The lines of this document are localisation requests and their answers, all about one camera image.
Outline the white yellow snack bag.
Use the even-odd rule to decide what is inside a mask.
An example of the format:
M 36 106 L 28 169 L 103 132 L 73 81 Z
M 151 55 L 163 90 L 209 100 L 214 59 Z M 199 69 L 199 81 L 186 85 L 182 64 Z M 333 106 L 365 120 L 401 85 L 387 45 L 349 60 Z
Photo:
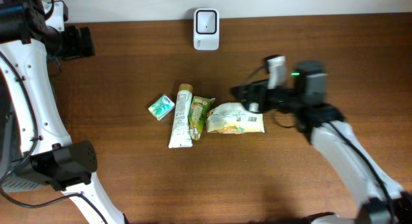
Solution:
M 228 102 L 212 109 L 206 120 L 208 133 L 243 134 L 265 133 L 265 124 L 262 114 L 245 110 L 237 102 Z

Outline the green snack pouch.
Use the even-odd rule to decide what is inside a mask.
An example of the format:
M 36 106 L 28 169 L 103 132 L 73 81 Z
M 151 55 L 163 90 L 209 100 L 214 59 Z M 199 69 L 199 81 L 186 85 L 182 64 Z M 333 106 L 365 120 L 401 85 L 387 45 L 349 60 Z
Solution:
M 194 96 L 189 111 L 189 133 L 193 140 L 199 140 L 206 123 L 207 114 L 215 98 Z

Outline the white tube with tan cap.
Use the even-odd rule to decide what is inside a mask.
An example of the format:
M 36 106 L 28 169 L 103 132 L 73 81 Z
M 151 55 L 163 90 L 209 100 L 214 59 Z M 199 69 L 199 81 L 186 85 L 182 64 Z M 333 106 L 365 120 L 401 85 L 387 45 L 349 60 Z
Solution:
M 173 129 L 169 148 L 192 147 L 189 133 L 189 111 L 192 102 L 193 87 L 190 84 L 180 84 L 176 98 Z

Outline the teal white tissue pack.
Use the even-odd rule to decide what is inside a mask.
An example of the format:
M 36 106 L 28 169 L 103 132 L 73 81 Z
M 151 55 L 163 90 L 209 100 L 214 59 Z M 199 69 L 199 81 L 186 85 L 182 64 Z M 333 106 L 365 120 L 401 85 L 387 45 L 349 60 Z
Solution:
M 157 101 L 148 107 L 148 111 L 157 120 L 163 119 L 175 107 L 175 103 L 167 96 L 162 95 Z

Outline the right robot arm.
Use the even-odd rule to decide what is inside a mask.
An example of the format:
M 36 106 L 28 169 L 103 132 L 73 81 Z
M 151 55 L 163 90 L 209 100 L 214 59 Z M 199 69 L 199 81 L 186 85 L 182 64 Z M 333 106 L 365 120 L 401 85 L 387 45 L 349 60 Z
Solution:
M 411 193 L 390 178 L 357 140 L 345 116 L 326 102 L 327 73 L 319 61 L 295 66 L 294 86 L 276 80 L 283 66 L 266 62 L 270 77 L 231 88 L 231 94 L 252 113 L 272 109 L 290 113 L 295 128 L 335 169 L 358 206 L 354 218 L 321 212 L 286 223 L 411 223 Z

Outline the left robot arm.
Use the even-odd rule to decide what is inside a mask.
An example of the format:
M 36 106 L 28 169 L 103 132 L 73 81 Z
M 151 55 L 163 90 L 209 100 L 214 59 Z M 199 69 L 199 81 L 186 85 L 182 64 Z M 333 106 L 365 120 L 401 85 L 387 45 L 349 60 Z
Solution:
M 66 26 L 63 1 L 1 0 L 1 196 L 50 186 L 89 223 L 126 223 L 97 176 L 91 142 L 73 143 L 48 63 L 91 57 L 89 28 Z

